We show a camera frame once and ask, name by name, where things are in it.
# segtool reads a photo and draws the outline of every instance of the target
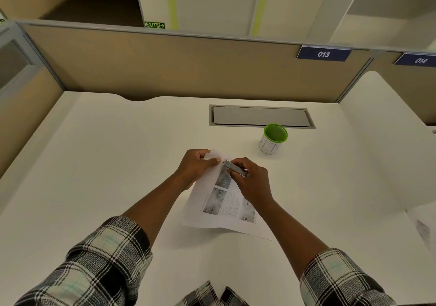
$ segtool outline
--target dark floor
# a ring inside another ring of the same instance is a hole
[[[144,27],[138,0],[67,0],[41,19]]]

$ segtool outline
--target person's right hand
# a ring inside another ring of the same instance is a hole
[[[232,160],[232,163],[247,171],[247,177],[243,177],[232,170],[228,170],[228,173],[237,183],[243,196],[255,208],[274,202],[266,168],[256,165],[248,158],[237,158]]]

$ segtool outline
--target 013 sign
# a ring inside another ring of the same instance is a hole
[[[428,54],[402,54],[394,65],[436,67],[436,56]]]
[[[301,46],[298,59],[314,59],[317,61],[346,61],[351,49]]]

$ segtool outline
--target plaid shirt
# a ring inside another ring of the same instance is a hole
[[[147,235],[126,217],[112,217],[74,246],[65,262],[16,305],[134,305],[152,253]],[[345,253],[331,248],[313,259],[300,280],[307,306],[385,306],[395,302]],[[218,299],[210,281],[176,306],[246,306],[226,287]]]

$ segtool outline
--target yellow-green stripe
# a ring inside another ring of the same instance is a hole
[[[253,30],[251,32],[251,35],[253,36],[257,36],[259,34],[265,6],[266,6],[266,0],[259,0],[259,2],[257,3],[256,17],[254,19]]]
[[[168,12],[170,13],[170,24],[172,30],[177,30],[179,25],[177,24],[177,3],[176,0],[168,1]]]

